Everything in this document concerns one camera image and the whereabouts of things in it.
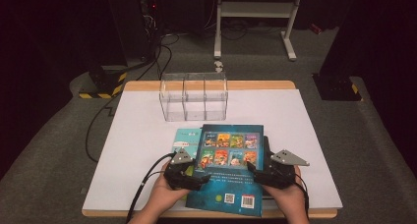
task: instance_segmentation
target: table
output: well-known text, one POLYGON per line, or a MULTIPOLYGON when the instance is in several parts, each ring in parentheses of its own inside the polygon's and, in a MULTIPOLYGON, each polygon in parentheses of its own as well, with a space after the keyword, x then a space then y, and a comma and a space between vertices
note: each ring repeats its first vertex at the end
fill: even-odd
POLYGON ((214 58, 221 58, 221 18, 250 17, 250 18, 285 18, 288 19, 286 31, 281 32, 282 41, 287 51, 288 59, 295 61, 294 48, 289 36, 294 25, 295 17, 301 0, 287 3, 271 2, 223 2, 217 0, 217 17, 214 38, 214 58))
MULTIPOLYGON (((165 122, 158 99, 159 82, 126 83, 89 187, 83 215, 126 216, 136 190, 150 166, 171 151, 176 130, 197 128, 203 123, 218 123, 264 125, 272 151, 278 152, 286 148, 310 162, 309 167, 301 167, 309 190, 310 217, 336 216, 342 203, 300 92, 294 83, 228 81, 227 84, 229 99, 225 121, 165 122)), ((156 176, 149 178, 135 210, 140 210, 145 205, 155 179, 156 176)), ((283 217, 273 200, 263 200, 263 208, 263 218, 283 217)), ((184 200, 179 200, 162 216, 247 217, 187 208, 184 200)))

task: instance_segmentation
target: white metal stand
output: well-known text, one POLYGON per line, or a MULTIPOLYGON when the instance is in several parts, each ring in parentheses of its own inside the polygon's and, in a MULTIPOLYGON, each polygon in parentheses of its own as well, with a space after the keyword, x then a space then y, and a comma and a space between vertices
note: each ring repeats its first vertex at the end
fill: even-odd
POLYGON ((286 31, 281 32, 282 40, 291 61, 297 59, 289 35, 294 25, 300 0, 290 3, 269 2, 222 2, 217 0, 217 23, 214 40, 214 58, 221 58, 221 18, 250 17, 250 18, 287 18, 286 31))

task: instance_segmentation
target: yellow and black hazard tape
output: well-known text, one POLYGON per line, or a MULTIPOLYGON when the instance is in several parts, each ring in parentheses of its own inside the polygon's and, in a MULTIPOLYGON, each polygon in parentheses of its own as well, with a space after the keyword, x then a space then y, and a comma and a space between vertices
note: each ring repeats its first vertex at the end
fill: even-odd
POLYGON ((113 88, 112 91, 108 91, 108 92, 79 92, 79 96, 80 98, 112 98, 114 96, 116 96, 121 90, 122 90, 122 86, 123 86, 123 82, 126 79, 127 74, 124 73, 122 74, 118 81, 117 81, 117 85, 113 88))

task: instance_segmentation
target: black stand base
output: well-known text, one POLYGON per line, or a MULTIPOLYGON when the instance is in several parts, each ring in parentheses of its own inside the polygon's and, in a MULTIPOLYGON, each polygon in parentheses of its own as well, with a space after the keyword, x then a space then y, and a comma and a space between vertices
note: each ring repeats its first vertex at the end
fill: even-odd
POLYGON ((322 100, 359 101, 362 96, 349 78, 313 74, 322 100))
POLYGON ((126 73, 106 74, 105 80, 95 83, 89 78, 79 91, 80 98, 112 98, 121 90, 126 73))

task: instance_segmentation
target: gray carpet floor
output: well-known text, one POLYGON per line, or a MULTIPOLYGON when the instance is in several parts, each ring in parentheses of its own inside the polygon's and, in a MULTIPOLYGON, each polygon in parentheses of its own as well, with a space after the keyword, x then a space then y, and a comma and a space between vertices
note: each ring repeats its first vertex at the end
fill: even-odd
MULTIPOLYGON (((362 101, 322 101, 312 79, 325 61, 337 29, 316 35, 293 30, 297 61, 287 59, 279 32, 257 28, 225 30, 222 58, 230 80, 290 80, 300 89, 328 167, 339 189, 343 208, 333 219, 311 223, 417 223, 417 182, 396 149, 376 111, 365 84, 362 101)), ((213 72, 213 37, 189 34, 163 38, 172 51, 167 73, 213 72)), ((169 51, 162 48, 163 68, 169 51)), ((137 79, 146 68, 128 73, 137 79)), ((124 218, 90 218, 81 213, 95 163, 85 151, 86 133, 108 99, 80 99, 87 73, 74 79, 73 99, 31 140, 0 182, 0 223, 124 223, 124 218)), ((142 80, 157 80, 156 65, 142 80)), ((109 106, 117 110, 118 98, 109 106)), ((91 156, 99 158, 112 117, 101 112, 89 132, 91 156)), ((159 223, 230 223, 230 220, 160 219, 159 223)), ((282 220, 235 220, 233 223, 280 223, 282 220)))

